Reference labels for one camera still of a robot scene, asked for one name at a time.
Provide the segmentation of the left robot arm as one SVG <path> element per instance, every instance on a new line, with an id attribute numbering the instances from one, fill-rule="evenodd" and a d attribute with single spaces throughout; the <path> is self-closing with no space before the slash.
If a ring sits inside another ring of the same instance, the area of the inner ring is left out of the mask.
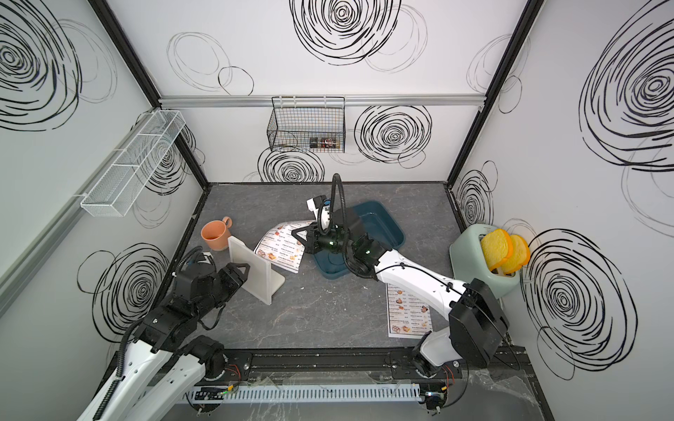
<path id="1" fill-rule="evenodd" d="M 216 268 L 202 247 L 186 254 L 171 293 L 123 334 L 117 368 L 80 418 L 161 420 L 198 382 L 221 378 L 230 368 L 224 346 L 205 335 L 186 338 L 212 310 L 224 310 L 250 269 L 248 263 Z"/>

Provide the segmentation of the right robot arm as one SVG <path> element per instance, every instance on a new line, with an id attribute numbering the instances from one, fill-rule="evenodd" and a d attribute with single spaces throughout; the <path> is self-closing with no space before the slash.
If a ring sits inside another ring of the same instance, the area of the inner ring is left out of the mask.
<path id="1" fill-rule="evenodd" d="M 463 360 L 487 368 L 505 341 L 509 322 L 496 296 L 483 281 L 459 281 L 433 272 L 375 240 L 356 211 L 347 206 L 342 179 L 334 174 L 331 192 L 308 200 L 314 221 L 291 235 L 307 254 L 342 256 L 347 270 L 361 279 L 393 285 L 444 315 L 447 328 L 422 336 L 412 363 L 424 377 L 447 362 Z"/>

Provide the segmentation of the old dim sum menu sheet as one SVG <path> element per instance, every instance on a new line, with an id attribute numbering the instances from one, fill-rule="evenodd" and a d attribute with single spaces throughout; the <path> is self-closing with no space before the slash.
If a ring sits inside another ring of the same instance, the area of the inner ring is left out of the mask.
<path id="1" fill-rule="evenodd" d="M 386 300 L 390 338 L 421 339 L 433 330 L 430 307 L 416 296 L 387 284 Z"/>

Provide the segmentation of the white menu holder stand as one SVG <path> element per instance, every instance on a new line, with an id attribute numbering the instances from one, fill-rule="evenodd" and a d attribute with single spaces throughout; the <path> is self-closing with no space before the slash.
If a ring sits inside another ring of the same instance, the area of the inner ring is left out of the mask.
<path id="1" fill-rule="evenodd" d="M 284 285 L 285 277 L 273 270 L 269 261 L 250 250 L 236 237 L 231 236 L 228 239 L 228 249 L 231 263 L 239 267 L 247 265 L 249 268 L 243 289 L 265 305 L 271 305 L 273 296 Z"/>

